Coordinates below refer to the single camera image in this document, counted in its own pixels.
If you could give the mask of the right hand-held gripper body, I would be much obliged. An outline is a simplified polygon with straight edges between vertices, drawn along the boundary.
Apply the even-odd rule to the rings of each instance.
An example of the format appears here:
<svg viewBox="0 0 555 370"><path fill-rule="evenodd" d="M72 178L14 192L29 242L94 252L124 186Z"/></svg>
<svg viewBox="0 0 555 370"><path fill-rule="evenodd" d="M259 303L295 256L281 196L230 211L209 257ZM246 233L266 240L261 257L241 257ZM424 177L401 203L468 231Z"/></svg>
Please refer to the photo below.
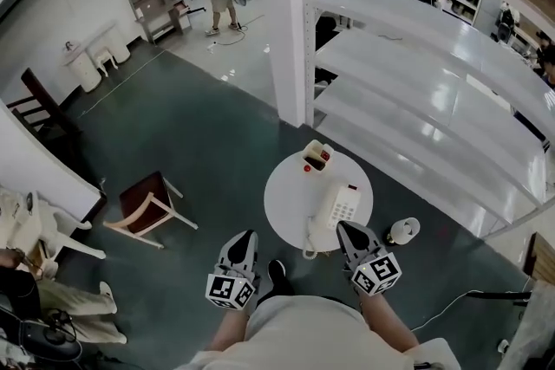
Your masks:
<svg viewBox="0 0 555 370"><path fill-rule="evenodd" d="M357 291L373 296L393 287L399 278L400 266L395 255L381 249L356 266L350 282Z"/></svg>

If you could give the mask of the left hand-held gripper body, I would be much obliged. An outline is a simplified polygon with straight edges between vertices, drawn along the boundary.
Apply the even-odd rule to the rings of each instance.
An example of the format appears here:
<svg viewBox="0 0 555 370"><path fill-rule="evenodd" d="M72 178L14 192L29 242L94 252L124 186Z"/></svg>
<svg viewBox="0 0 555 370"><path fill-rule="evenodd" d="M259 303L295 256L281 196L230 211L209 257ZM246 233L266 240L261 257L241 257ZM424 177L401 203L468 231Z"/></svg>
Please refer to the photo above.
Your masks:
<svg viewBox="0 0 555 370"><path fill-rule="evenodd" d="M205 298L220 308L249 310L258 299L257 261L233 264L220 258L207 277Z"/></svg>

